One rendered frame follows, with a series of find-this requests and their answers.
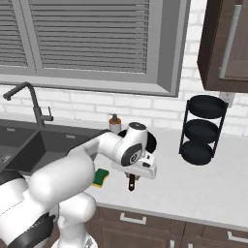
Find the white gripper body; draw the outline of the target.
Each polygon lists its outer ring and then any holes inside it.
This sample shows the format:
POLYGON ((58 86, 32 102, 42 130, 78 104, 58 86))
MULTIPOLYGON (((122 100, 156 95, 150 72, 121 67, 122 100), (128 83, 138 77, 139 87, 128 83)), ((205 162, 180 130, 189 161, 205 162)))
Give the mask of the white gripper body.
POLYGON ((157 173, 156 163, 149 164, 147 161, 139 161, 128 167, 120 166, 116 163, 111 163, 111 166, 118 171, 123 171, 128 174, 134 174, 135 176, 154 179, 157 173))

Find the green and yellow sponge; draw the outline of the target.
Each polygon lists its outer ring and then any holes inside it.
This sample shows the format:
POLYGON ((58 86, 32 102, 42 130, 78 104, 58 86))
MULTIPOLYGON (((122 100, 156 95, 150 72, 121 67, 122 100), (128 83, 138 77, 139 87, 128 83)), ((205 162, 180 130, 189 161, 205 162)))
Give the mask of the green and yellow sponge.
POLYGON ((95 178, 92 183, 93 186, 101 188, 105 179, 109 176, 109 171, 104 169, 97 169, 95 172, 95 178))

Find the dark grey sink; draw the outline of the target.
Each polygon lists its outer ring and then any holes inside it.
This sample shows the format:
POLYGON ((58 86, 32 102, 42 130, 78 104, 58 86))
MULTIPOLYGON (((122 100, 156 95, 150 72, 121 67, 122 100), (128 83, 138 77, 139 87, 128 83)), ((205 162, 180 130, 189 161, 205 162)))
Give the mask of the dark grey sink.
POLYGON ((0 171, 31 175, 104 131, 0 119, 0 171))

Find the dark brown drawer front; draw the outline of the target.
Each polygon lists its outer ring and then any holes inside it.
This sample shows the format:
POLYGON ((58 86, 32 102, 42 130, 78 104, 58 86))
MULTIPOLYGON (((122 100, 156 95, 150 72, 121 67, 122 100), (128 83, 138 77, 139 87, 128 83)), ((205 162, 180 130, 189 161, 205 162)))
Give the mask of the dark brown drawer front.
POLYGON ((172 220, 168 218, 162 218, 147 214, 140 214, 136 212, 117 210, 106 207, 99 207, 99 215, 100 217, 109 222, 113 223, 123 223, 123 224, 131 224, 135 227, 143 227, 149 228, 153 231, 163 232, 163 233, 173 233, 176 235, 182 235, 185 227, 185 223, 183 221, 172 220), (133 223, 127 223, 120 221, 120 213, 124 212, 127 217, 141 219, 143 216, 146 216, 146 225, 138 225, 133 223))
POLYGON ((182 239, 201 237, 213 240, 227 240, 227 231, 232 232, 234 236, 248 238, 248 232, 235 231, 226 228, 219 228, 202 224, 187 223, 185 225, 185 230, 182 239))

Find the white soap dispenser brown top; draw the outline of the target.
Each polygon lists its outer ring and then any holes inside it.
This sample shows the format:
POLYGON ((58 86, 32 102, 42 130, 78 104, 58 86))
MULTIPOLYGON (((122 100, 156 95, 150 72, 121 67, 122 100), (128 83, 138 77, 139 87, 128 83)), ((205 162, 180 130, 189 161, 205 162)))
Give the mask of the white soap dispenser brown top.
POLYGON ((115 133, 119 134, 121 132, 121 119, 117 116, 116 113, 111 114, 111 118, 108 121, 109 123, 109 129, 115 133))

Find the dark brown base cupboard door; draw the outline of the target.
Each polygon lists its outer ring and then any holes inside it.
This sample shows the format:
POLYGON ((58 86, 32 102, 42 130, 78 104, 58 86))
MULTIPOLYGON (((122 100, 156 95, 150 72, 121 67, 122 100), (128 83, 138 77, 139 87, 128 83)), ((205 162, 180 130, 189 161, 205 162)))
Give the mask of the dark brown base cupboard door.
POLYGON ((170 248, 170 240, 174 240, 177 248, 175 237, 129 226, 93 222, 89 225, 89 233, 99 248, 170 248))
POLYGON ((180 248, 188 248, 188 243, 194 248, 248 248, 247 243, 240 243, 230 240, 213 240, 208 238, 195 237, 191 239, 183 238, 180 248))

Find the black three-tier stand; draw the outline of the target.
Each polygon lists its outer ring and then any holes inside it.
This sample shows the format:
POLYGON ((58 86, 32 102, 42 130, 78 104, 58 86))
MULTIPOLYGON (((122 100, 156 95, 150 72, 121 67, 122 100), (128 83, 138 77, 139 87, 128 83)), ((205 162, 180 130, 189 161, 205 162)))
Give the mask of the black three-tier stand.
POLYGON ((179 154, 195 166, 207 165, 215 155, 228 104, 210 95, 196 95, 187 101, 179 154))

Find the black tap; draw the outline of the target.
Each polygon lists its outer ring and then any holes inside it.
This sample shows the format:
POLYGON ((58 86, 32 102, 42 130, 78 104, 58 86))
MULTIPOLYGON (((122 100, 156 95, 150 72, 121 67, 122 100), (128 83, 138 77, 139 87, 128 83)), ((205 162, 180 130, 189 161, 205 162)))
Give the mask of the black tap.
POLYGON ((33 111, 36 119, 36 123, 38 127, 44 127, 46 121, 53 121, 54 117, 50 114, 49 115, 43 115, 42 109, 40 108, 37 100, 37 96, 34 90, 34 87, 31 83, 25 81, 19 85, 17 85, 15 88, 9 90, 7 93, 3 95, 3 98, 6 99, 7 101, 10 101, 14 94, 22 90, 23 88, 27 87, 29 89, 32 103, 33 103, 33 111))

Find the wide grey window blind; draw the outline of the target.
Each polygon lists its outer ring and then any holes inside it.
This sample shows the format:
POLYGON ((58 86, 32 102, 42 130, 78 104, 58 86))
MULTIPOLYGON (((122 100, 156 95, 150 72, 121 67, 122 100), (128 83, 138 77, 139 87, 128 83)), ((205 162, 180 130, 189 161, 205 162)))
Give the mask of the wide grey window blind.
POLYGON ((144 74, 149 0, 28 0, 45 69, 144 74))

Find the narrow grey window blind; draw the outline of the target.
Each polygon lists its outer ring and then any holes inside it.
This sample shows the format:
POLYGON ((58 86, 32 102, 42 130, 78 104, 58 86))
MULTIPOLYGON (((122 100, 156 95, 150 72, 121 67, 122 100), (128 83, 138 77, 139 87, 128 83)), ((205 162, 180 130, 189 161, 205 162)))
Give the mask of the narrow grey window blind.
POLYGON ((0 65, 28 66, 12 0, 0 0, 0 65))

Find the white wall socket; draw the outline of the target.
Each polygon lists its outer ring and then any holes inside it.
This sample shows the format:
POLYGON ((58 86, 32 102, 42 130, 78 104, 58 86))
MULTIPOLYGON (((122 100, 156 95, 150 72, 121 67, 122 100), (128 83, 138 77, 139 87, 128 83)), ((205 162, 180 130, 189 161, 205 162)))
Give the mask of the white wall socket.
POLYGON ((228 107, 231 108, 233 106, 235 94, 232 92, 221 92, 219 94, 219 98, 228 104, 228 107))

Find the grey window frame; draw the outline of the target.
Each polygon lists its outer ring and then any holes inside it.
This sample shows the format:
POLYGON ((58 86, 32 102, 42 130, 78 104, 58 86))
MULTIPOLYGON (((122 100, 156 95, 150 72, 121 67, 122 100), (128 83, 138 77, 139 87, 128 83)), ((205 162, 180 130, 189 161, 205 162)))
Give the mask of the grey window frame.
POLYGON ((0 81, 36 86, 175 96, 178 93, 191 0, 149 0, 148 60, 144 74, 45 69, 28 0, 12 0, 27 67, 1 66, 0 81))

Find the dark brown wall cupboard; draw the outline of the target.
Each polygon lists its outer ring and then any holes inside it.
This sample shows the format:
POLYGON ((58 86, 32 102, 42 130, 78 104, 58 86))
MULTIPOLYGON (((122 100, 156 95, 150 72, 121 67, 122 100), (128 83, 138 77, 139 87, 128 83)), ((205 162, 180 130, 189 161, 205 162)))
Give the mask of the dark brown wall cupboard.
POLYGON ((242 0, 207 0, 197 62, 205 90, 248 93, 248 79, 219 78, 233 7, 241 3, 242 0))

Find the dark brown wall cupboard door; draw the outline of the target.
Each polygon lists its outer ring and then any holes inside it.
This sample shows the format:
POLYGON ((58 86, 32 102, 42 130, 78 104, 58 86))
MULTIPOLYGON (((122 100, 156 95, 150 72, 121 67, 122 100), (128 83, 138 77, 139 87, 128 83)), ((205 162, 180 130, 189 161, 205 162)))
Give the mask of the dark brown wall cupboard door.
POLYGON ((248 79, 248 0, 242 0, 226 78, 248 79))

